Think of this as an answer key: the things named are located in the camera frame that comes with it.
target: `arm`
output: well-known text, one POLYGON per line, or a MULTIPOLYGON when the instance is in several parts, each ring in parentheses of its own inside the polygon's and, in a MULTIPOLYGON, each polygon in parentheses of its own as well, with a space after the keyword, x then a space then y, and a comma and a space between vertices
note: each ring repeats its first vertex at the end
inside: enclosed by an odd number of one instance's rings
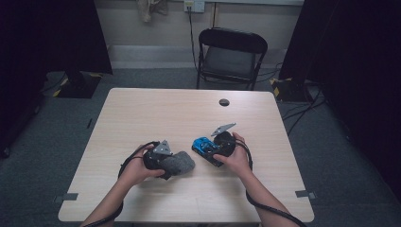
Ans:
MULTIPOLYGON (((133 186, 141 183, 148 177, 157 177, 165 173, 162 169, 150 170, 145 167, 142 157, 148 148, 151 148, 151 146, 145 147, 134 156, 134 159, 128 163, 109 193, 80 226, 91 224, 113 214, 133 186)), ((111 220, 103 226, 113 226, 113 223, 114 221, 111 220)))
MULTIPOLYGON (((245 144, 244 138, 233 132, 236 140, 245 144)), ((242 181, 249 195, 257 202, 271 206, 278 210, 289 213, 288 209, 277 200, 271 192, 256 178, 248 164, 248 156, 245 149, 241 146, 236 146, 233 154, 229 157, 215 154, 216 160, 221 161, 232 170, 236 176, 242 181)), ((298 226, 296 223, 256 207, 256 212, 260 217, 263 226, 298 226)))

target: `person's left arm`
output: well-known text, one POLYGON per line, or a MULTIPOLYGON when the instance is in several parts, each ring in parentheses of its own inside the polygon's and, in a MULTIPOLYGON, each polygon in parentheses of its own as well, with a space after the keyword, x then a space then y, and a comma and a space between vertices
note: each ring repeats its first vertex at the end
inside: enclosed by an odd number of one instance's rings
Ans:
MULTIPOLYGON (((150 170, 145 167, 142 158, 145 150, 149 148, 152 148, 152 145, 143 148, 133 156, 133 159, 127 164, 109 193, 80 226, 85 226, 110 216, 119 208, 133 186, 141 183, 148 177, 158 177, 165 173, 162 169, 150 170)), ((113 226, 113 224, 114 220, 110 220, 101 226, 113 226)))

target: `person's right arm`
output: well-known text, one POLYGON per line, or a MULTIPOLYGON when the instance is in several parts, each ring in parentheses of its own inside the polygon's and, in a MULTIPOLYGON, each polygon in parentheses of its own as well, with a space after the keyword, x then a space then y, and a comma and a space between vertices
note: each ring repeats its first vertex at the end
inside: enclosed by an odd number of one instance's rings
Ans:
MULTIPOLYGON (((245 144, 245 140, 243 137, 233 132, 233 136, 239 142, 245 144)), ((249 195, 254 201, 258 203, 271 206, 275 209, 281 210, 289 214, 288 209, 277 200, 271 192, 256 178, 253 174, 251 168, 248 164, 248 156, 245 149, 241 146, 236 146, 232 155, 229 157, 225 157, 222 155, 215 154, 213 156, 216 160, 221 161, 225 165, 227 165, 236 176, 242 181, 249 195)), ((279 215, 276 215, 270 211, 263 210, 261 208, 256 208, 257 214, 260 217, 263 226, 298 226, 293 221, 283 218, 279 215)))

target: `table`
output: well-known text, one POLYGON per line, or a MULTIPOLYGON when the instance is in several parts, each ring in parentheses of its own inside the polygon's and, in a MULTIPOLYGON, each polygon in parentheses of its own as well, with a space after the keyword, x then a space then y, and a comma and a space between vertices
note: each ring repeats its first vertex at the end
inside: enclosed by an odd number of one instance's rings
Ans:
POLYGON ((253 156, 253 172, 289 210, 310 222, 314 214, 275 99, 268 92, 114 88, 109 92, 64 201, 61 221, 84 221, 116 181, 124 160, 141 144, 167 140, 186 151, 193 171, 148 179, 131 189, 116 221, 260 222, 240 180, 226 166, 214 167, 191 150, 196 138, 221 125, 242 135, 253 156), (219 101, 226 98, 226 107, 219 101))

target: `wall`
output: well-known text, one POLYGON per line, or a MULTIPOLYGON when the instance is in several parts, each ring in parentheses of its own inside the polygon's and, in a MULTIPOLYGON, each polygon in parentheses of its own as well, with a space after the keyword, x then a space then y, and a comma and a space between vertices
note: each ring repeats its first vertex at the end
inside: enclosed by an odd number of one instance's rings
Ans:
MULTIPOLYGON (((205 3, 204 13, 192 13, 195 48, 200 32, 213 25, 258 33, 269 43, 268 56, 284 58, 303 1, 275 0, 269 4, 205 3)), ((151 14, 141 20, 133 0, 96 0, 96 8, 107 45, 177 47, 190 50, 189 17, 183 1, 168 1, 168 15, 151 14)))

